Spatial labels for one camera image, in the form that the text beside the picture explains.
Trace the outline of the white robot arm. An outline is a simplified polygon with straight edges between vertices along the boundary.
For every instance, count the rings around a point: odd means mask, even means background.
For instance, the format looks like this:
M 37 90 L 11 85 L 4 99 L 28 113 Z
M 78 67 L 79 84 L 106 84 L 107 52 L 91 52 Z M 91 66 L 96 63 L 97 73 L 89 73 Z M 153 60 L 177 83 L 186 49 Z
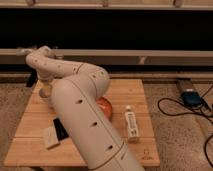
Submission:
M 110 85 L 97 65 L 56 58 L 43 46 L 26 56 L 41 82 L 53 83 L 51 104 L 90 171 L 145 171 L 96 103 Z

